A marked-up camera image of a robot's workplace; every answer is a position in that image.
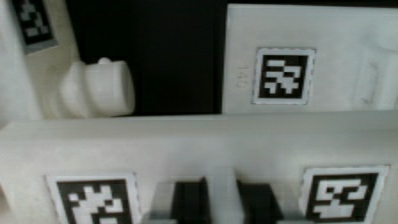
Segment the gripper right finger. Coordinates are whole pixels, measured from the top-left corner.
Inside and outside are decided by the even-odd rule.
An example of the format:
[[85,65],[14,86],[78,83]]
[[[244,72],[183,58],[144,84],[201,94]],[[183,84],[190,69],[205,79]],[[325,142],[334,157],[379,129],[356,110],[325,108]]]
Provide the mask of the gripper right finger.
[[237,181],[244,207],[244,224],[277,224],[284,219],[272,187],[267,183]]

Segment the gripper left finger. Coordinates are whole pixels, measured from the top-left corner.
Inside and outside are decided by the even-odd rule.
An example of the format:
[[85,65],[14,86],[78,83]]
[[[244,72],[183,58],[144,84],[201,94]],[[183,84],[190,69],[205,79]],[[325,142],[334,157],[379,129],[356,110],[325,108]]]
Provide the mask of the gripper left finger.
[[212,224],[208,181],[164,182],[157,186],[142,224]]

